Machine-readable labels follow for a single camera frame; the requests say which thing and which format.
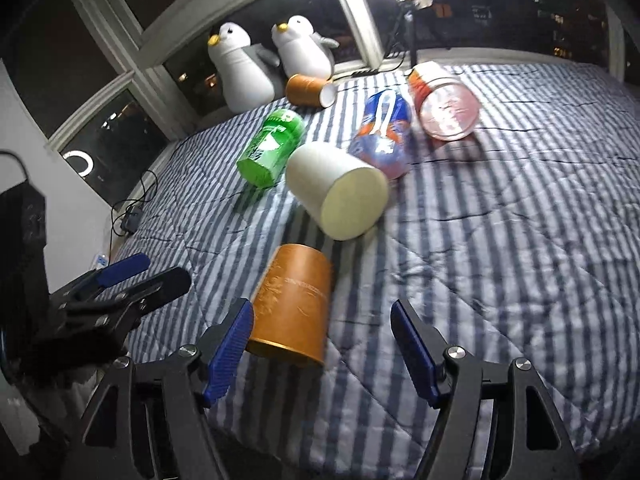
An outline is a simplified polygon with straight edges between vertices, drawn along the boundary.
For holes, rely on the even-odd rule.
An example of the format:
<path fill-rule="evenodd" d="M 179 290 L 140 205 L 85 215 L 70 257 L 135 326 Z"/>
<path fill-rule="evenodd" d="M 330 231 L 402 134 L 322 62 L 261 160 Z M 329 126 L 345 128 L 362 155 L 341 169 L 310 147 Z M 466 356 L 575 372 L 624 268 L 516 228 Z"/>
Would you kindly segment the orange gold patterned paper cup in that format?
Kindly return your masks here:
<path fill-rule="evenodd" d="M 246 350 L 300 367 L 321 366 L 331 278 L 323 252 L 302 244 L 279 246 L 254 293 L 254 326 Z"/>

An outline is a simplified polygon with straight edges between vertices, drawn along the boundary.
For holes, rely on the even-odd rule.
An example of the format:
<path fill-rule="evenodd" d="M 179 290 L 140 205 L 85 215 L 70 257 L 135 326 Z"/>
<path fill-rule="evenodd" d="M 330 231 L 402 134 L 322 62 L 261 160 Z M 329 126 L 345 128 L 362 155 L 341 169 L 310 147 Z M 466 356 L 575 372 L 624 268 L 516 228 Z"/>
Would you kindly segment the white paper cup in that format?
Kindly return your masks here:
<path fill-rule="evenodd" d="M 371 229 L 390 197 L 381 170 L 326 142 L 296 148 L 285 184 L 320 230 L 339 242 Z"/>

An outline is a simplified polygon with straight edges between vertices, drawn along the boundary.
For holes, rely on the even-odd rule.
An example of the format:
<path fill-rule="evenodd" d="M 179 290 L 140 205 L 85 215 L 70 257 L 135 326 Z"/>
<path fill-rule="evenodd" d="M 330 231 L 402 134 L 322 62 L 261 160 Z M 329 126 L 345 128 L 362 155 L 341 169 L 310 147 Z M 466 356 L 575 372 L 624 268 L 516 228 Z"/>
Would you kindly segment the green paper cup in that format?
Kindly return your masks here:
<path fill-rule="evenodd" d="M 271 188 L 304 133 L 304 120 L 294 110 L 271 112 L 236 161 L 241 177 L 256 188 Z"/>

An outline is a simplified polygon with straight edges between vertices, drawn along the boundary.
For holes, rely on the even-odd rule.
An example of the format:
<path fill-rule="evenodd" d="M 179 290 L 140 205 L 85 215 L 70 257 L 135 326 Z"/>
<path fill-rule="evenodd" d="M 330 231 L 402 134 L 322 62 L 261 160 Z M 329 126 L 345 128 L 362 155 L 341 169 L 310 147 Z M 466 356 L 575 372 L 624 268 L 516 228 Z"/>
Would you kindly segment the blue orange printed cup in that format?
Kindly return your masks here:
<path fill-rule="evenodd" d="M 411 131 L 411 118 L 410 105 L 398 91 L 375 93 L 364 106 L 349 154 L 378 168 L 390 180 L 399 179 L 409 170 L 404 141 Z"/>

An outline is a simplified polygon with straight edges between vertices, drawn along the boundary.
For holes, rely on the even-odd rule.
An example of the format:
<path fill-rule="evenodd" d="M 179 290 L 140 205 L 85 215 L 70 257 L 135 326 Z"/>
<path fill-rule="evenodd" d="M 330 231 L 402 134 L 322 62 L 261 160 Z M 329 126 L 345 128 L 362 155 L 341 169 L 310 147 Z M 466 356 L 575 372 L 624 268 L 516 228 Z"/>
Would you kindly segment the red pink printed cup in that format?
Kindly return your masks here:
<path fill-rule="evenodd" d="M 429 136 L 451 142 L 473 131 L 482 106 L 458 76 L 436 62 L 425 62 L 413 67 L 408 85 L 416 117 Z"/>

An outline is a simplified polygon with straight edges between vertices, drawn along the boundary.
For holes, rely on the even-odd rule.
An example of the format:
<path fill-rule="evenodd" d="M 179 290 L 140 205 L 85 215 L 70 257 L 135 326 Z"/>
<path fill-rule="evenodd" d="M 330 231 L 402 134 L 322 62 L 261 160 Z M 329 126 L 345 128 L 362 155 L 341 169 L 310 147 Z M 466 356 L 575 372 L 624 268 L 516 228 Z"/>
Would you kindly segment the small orange paper cup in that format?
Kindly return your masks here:
<path fill-rule="evenodd" d="M 285 86 L 285 96 L 296 106 L 328 108 L 337 98 L 337 86 L 330 80 L 294 74 Z"/>

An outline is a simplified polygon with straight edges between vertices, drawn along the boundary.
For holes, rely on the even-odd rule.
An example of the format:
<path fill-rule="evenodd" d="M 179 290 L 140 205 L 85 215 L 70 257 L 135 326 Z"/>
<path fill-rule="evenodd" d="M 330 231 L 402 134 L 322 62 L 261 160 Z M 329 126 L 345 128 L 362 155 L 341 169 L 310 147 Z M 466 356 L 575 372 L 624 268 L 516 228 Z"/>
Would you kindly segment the blue white striped quilt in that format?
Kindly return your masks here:
<path fill-rule="evenodd" d="M 268 114 L 235 116 L 181 143 L 123 256 L 182 266 L 190 292 L 128 339 L 163 359 L 253 295 L 276 249 L 332 264 L 326 362 L 306 370 L 244 356 L 210 424 L 296 472 L 408 479 L 435 412 L 416 395 L 390 330 L 407 298 L 478 358 L 529 358 L 576 452 L 615 448 L 639 423 L 639 104 L 586 64 L 458 65 L 478 96 L 467 138 L 407 141 L 410 169 L 383 217 L 337 242 L 284 183 L 236 170 Z"/>

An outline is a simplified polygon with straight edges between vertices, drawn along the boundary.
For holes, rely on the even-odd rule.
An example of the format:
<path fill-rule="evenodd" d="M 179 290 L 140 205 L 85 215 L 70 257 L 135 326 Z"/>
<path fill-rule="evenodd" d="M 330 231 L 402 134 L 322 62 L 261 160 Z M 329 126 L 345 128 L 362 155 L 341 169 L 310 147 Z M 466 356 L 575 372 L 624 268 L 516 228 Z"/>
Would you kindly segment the left penguin plush toy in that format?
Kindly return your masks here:
<path fill-rule="evenodd" d="M 232 113 L 245 113 L 284 97 L 280 58 L 262 44 L 252 44 L 239 24 L 222 24 L 208 38 L 207 53 Z"/>

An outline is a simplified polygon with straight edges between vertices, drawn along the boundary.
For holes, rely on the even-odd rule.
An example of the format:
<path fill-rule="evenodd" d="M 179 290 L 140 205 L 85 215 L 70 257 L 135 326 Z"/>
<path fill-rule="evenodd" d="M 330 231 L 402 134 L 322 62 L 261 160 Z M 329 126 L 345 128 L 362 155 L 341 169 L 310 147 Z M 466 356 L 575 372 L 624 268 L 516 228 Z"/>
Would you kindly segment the penguin plush toy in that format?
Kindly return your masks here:
<path fill-rule="evenodd" d="M 271 40 L 288 78 L 302 75 L 329 80 L 333 77 L 333 50 L 340 43 L 321 36 L 303 15 L 293 15 L 285 23 L 274 24 Z"/>
<path fill-rule="evenodd" d="M 284 97 L 280 58 L 262 44 L 252 44 L 239 24 L 222 24 L 208 38 L 207 53 L 232 113 L 245 113 Z"/>

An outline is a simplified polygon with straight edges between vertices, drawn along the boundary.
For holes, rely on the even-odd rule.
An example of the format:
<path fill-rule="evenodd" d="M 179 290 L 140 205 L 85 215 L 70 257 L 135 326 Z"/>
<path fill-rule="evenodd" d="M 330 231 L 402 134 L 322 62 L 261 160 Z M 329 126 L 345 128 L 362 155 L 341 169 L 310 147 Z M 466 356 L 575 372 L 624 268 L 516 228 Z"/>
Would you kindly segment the right penguin plush toy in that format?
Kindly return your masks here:
<path fill-rule="evenodd" d="M 302 75 L 329 80 L 333 77 L 333 50 L 340 43 L 321 36 L 303 15 L 293 15 L 285 23 L 274 24 L 271 40 L 288 78 Z"/>

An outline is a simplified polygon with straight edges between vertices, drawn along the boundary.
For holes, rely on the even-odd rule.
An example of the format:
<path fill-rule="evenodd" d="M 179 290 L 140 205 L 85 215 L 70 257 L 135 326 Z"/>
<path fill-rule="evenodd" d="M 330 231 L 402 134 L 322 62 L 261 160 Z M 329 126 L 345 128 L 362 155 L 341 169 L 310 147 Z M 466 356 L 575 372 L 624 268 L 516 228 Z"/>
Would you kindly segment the white window frame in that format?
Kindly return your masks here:
<path fill-rule="evenodd" d="M 98 111 L 124 90 L 130 90 L 143 109 L 160 127 L 169 141 L 183 139 L 209 120 L 198 114 L 180 93 L 164 63 L 200 32 L 224 14 L 238 10 L 255 0 L 176 0 L 146 29 L 142 28 L 126 0 L 70 0 L 89 34 L 110 62 L 117 76 L 98 90 L 60 125 L 47 146 L 59 152 L 73 139 Z M 338 74 L 350 75 L 357 70 L 390 67 L 383 58 L 384 47 L 376 30 L 366 0 L 337 0 L 354 34 L 359 58 L 338 63 Z M 608 14 L 608 72 L 624 81 L 626 52 L 624 28 L 620 11 L 616 13 L 605 3 Z M 496 60 L 496 62 L 527 62 L 529 59 L 568 62 L 549 54 L 515 54 L 503 48 L 439 48 L 421 51 L 422 58 L 434 52 L 438 60 Z"/>

